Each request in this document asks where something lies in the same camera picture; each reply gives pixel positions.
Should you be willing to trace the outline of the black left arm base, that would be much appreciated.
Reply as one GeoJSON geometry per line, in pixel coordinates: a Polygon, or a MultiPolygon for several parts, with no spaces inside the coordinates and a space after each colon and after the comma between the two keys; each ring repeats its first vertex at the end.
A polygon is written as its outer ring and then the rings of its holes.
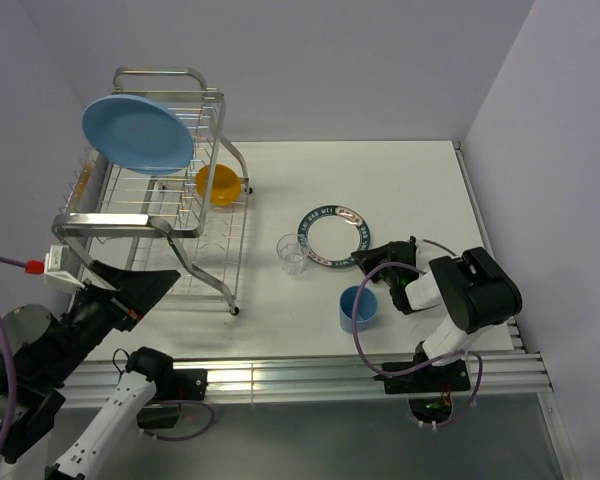
{"type": "Polygon", "coordinates": [[[207,385],[206,369],[175,369],[149,404],[137,414],[138,427],[150,432],[174,428],[187,408],[202,406],[207,385]]]}

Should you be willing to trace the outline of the yellow bowl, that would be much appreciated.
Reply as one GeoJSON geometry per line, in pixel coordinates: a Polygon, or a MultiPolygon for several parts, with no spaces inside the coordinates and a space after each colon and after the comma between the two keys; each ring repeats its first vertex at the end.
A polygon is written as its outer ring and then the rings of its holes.
{"type": "Polygon", "coordinates": [[[210,175],[210,166],[202,167],[195,175],[195,189],[202,199],[205,198],[207,191],[210,191],[210,202],[215,206],[227,206],[239,198],[242,183],[234,170],[218,164],[212,182],[210,182],[210,175]]]}

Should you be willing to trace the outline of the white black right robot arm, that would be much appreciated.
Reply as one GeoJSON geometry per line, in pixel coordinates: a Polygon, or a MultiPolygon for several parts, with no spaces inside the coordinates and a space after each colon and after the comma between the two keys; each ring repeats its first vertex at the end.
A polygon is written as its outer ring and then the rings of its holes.
{"type": "Polygon", "coordinates": [[[424,271],[416,267],[420,243],[415,237],[390,241],[354,251],[351,257],[364,282],[382,281],[389,287],[400,313],[446,308],[444,320],[414,354],[414,381],[432,390],[446,379],[446,365],[467,354],[484,332],[518,314],[523,300],[519,288],[485,248],[475,247],[460,256],[444,248],[446,254],[431,260],[424,271]]]}

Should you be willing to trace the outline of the blue plastic plate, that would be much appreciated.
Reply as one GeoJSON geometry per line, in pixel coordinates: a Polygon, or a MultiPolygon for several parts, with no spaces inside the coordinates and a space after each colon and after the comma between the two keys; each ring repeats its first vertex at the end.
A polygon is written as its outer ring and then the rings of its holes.
{"type": "Polygon", "coordinates": [[[170,175],[187,167],[194,156],[186,125],[164,105],[140,96],[97,99],[84,110],[81,125],[91,146],[134,173],[170,175]]]}

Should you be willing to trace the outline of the white plate green rim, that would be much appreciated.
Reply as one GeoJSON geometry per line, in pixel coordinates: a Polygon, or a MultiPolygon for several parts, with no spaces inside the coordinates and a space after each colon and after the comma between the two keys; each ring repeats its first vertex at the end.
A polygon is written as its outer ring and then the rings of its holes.
{"type": "Polygon", "coordinates": [[[371,247],[371,230],[366,220],[342,205],[328,204],[311,209],[301,219],[297,233],[310,247],[309,258],[332,269],[353,267],[352,253],[371,247]]]}

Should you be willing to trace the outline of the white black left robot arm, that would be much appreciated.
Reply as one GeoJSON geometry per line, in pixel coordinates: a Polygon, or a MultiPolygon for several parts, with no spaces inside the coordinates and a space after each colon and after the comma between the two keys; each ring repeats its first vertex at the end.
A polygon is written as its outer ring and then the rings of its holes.
{"type": "Polygon", "coordinates": [[[172,357],[140,348],[129,356],[95,422],[67,456],[45,467],[43,455],[65,402],[66,380],[112,331],[135,328],[180,278],[175,270],[128,271],[100,261],[90,267],[104,284],[79,284],[60,317],[39,304],[0,315],[0,479],[93,476],[122,426],[174,389],[172,357]]]}

